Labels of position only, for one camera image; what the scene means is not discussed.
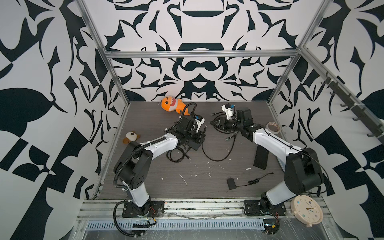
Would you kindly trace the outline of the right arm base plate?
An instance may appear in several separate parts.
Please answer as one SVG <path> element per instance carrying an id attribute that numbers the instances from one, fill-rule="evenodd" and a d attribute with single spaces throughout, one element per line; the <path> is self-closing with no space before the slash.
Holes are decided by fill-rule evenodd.
<path id="1" fill-rule="evenodd" d="M 248 217 L 255 216 L 285 216 L 287 208 L 285 203 L 280 203 L 276 206 L 271 206 L 269 209 L 267 207 L 262 207 L 260 200 L 245 200 L 243 214 Z"/>

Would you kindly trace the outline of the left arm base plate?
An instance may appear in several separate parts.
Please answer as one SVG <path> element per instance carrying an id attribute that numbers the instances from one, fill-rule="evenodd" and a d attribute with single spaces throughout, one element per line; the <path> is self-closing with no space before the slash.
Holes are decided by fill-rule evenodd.
<path id="1" fill-rule="evenodd" d="M 123 218 L 149 217 L 155 218 L 164 213 L 164 201 L 148 200 L 142 207 L 138 207 L 132 202 L 124 203 Z"/>

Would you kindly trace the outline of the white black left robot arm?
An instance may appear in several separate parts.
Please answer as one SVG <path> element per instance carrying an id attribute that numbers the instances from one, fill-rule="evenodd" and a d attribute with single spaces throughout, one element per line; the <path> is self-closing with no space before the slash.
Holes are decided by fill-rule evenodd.
<path id="1" fill-rule="evenodd" d="M 144 143 L 130 142 L 114 167 L 114 187 L 129 192 L 136 207 L 145 206 L 150 202 L 145 179 L 152 161 L 182 145 L 198 150 L 205 140 L 205 133 L 200 130 L 204 123 L 200 115 L 181 117 L 159 138 Z"/>

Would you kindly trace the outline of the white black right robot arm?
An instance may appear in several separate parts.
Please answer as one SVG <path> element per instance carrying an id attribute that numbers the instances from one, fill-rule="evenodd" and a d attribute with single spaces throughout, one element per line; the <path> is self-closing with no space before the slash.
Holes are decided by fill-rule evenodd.
<path id="1" fill-rule="evenodd" d="M 262 209 L 270 209 L 325 182 L 322 166 L 313 149 L 301 149 L 254 123 L 249 108 L 223 105 L 222 112 L 210 124 L 223 132 L 239 132 L 263 151 L 277 157 L 284 171 L 284 180 L 261 195 Z"/>

